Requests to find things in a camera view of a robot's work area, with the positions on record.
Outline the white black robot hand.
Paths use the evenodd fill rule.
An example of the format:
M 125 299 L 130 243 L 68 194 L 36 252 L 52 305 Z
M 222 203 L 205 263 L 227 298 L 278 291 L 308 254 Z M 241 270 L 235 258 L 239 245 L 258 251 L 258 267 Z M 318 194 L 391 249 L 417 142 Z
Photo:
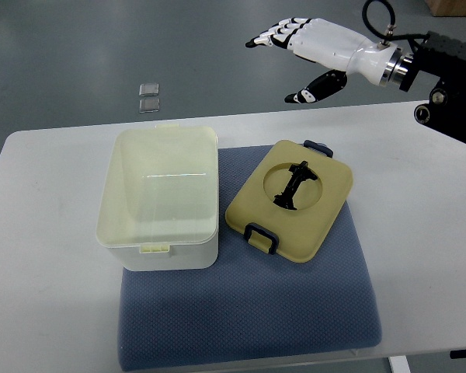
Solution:
M 400 81 L 403 55 L 396 44 L 373 42 L 324 19 L 284 19 L 245 46 L 279 47 L 328 69 L 303 89 L 286 96 L 287 103 L 316 103 L 326 99 L 342 90 L 351 74 L 361 74 L 374 85 Z

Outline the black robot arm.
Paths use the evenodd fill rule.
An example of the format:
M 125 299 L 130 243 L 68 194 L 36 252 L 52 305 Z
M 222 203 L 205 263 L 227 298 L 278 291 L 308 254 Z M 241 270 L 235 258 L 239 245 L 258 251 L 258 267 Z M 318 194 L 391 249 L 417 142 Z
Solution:
M 401 66 L 405 92 L 421 71 L 438 78 L 429 101 L 414 110 L 416 122 L 466 144 L 466 42 L 429 31 Z

